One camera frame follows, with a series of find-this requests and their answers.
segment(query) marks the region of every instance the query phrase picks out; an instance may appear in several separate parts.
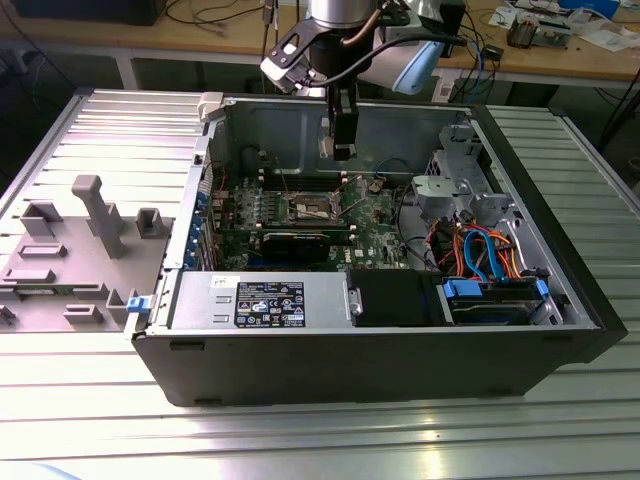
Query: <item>metal workbench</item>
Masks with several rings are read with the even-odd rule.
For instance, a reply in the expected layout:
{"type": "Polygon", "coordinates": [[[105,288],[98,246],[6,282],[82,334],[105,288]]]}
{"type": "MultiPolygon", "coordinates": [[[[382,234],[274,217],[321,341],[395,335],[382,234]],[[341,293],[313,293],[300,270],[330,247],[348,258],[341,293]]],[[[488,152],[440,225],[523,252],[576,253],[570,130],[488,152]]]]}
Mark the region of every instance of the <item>metal workbench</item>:
{"type": "MultiPolygon", "coordinates": [[[[78,171],[99,173],[123,215],[153,205],[175,217],[202,131],[197,101],[74,97],[3,197],[0,254],[22,232],[14,217],[27,200],[85,215],[62,188],[78,171]]],[[[638,478],[638,201],[567,119],[490,111],[629,329],[594,363],[564,367],[523,398],[184,409],[119,333],[6,334],[0,458],[87,479],[638,478]]]]}

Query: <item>sticker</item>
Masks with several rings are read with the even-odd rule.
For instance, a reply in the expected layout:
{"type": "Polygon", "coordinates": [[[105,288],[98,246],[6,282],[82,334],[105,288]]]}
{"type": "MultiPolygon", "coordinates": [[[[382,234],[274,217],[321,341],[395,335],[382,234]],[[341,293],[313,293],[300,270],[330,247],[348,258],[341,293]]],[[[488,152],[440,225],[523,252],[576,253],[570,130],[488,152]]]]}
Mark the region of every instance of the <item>sticker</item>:
{"type": "Polygon", "coordinates": [[[305,326],[302,282],[235,282],[238,328],[295,328],[305,326]]]}
{"type": "Polygon", "coordinates": [[[225,288],[225,287],[233,287],[235,288],[238,282],[240,281],[240,277],[238,276],[220,276],[214,275],[211,279],[211,288],[225,288]]]}

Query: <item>warning label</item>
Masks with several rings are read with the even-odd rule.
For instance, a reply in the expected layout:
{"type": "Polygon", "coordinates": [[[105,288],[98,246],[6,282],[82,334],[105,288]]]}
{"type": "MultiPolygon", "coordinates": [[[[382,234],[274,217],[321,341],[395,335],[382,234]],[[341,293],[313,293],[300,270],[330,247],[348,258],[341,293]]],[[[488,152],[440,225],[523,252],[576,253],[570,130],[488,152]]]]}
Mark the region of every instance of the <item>warning label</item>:
{"type": "Polygon", "coordinates": [[[236,301],[238,328],[305,326],[302,282],[239,282],[236,301]]]}

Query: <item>circuit board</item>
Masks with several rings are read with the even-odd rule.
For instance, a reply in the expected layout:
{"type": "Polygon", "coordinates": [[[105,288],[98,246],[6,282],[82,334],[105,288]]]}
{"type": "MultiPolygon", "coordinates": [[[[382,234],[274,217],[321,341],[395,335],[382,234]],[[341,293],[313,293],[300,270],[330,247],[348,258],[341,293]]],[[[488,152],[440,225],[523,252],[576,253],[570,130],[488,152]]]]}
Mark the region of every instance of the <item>circuit board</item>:
{"type": "Polygon", "coordinates": [[[222,239],[218,268],[227,271],[404,269],[394,223],[394,195],[372,189],[371,178],[351,177],[336,192],[265,191],[244,179],[230,191],[224,219],[217,225],[222,239]],[[271,235],[322,237],[328,255],[321,262],[291,264],[266,261],[265,240],[271,235]]]}

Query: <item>blue cable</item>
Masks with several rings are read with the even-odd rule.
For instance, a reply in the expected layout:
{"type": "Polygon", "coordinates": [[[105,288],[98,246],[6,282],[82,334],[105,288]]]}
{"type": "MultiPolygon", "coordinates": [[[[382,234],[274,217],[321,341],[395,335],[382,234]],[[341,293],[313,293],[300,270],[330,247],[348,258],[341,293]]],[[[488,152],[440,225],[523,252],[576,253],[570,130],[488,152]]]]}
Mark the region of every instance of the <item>blue cable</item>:
{"type": "Polygon", "coordinates": [[[467,238],[464,239],[464,261],[466,262],[467,266],[473,271],[473,273],[478,275],[483,282],[489,281],[487,279],[487,276],[473,264],[473,259],[471,258],[471,241],[476,235],[483,236],[484,241],[487,243],[487,256],[489,257],[489,264],[491,265],[491,271],[493,272],[493,275],[498,280],[505,280],[507,277],[504,274],[504,270],[502,269],[500,262],[498,262],[498,259],[496,258],[496,249],[493,245],[493,240],[491,240],[491,237],[488,233],[481,230],[473,230],[469,232],[467,234],[467,238]]]}
{"type": "Polygon", "coordinates": [[[480,53],[480,49],[478,48],[478,44],[476,42],[469,42],[473,45],[474,50],[476,51],[476,58],[478,59],[478,76],[476,77],[476,83],[473,84],[473,88],[471,89],[471,96],[467,103],[473,102],[476,98],[476,94],[478,93],[478,86],[480,85],[480,77],[482,76],[482,71],[484,70],[484,60],[482,59],[482,53],[480,53]]]}

